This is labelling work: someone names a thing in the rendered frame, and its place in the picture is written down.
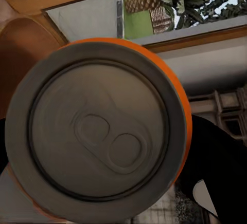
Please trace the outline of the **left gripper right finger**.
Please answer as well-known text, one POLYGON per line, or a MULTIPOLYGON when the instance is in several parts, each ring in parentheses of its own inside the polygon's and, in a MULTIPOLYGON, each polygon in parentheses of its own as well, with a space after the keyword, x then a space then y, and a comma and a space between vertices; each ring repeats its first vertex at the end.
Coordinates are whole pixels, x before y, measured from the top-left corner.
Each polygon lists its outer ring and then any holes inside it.
POLYGON ((195 115, 190 147, 221 224, 247 224, 247 147, 195 115))

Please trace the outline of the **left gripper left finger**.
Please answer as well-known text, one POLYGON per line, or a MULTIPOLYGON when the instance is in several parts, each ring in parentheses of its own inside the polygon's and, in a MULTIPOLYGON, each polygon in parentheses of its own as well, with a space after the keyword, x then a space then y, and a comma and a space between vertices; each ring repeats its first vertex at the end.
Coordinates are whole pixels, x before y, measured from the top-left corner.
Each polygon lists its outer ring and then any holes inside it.
POLYGON ((6 118, 0 120, 0 174, 9 162, 5 147, 5 121, 6 118))

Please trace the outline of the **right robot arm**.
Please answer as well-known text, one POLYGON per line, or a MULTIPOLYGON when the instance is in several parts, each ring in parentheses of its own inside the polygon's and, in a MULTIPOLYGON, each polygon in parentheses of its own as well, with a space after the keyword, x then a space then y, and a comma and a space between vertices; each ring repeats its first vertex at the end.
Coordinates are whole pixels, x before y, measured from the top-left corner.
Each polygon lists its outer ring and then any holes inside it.
POLYGON ((190 147, 185 165, 180 173, 180 188, 184 195, 210 212, 219 220, 207 186, 190 147))

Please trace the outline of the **can of soda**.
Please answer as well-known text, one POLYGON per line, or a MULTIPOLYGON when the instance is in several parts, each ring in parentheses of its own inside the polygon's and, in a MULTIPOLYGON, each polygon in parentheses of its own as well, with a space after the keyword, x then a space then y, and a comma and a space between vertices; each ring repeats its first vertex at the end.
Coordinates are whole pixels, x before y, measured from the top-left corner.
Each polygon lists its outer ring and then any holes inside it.
POLYGON ((21 187, 77 224, 139 215, 187 160, 186 92, 155 53, 115 38, 67 44, 23 77, 10 101, 5 147, 21 187))

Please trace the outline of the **trash can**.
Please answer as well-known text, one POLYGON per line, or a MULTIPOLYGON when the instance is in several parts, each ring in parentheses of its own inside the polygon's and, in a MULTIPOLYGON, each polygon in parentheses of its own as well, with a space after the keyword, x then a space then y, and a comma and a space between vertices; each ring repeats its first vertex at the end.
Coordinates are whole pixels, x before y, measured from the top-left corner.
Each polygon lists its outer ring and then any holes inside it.
MULTIPOLYGON (((15 90, 40 60, 60 49, 36 20, 16 15, 0 22, 0 120, 6 118, 15 90)), ((8 162, 0 174, 0 224, 66 222, 29 197, 8 162)))

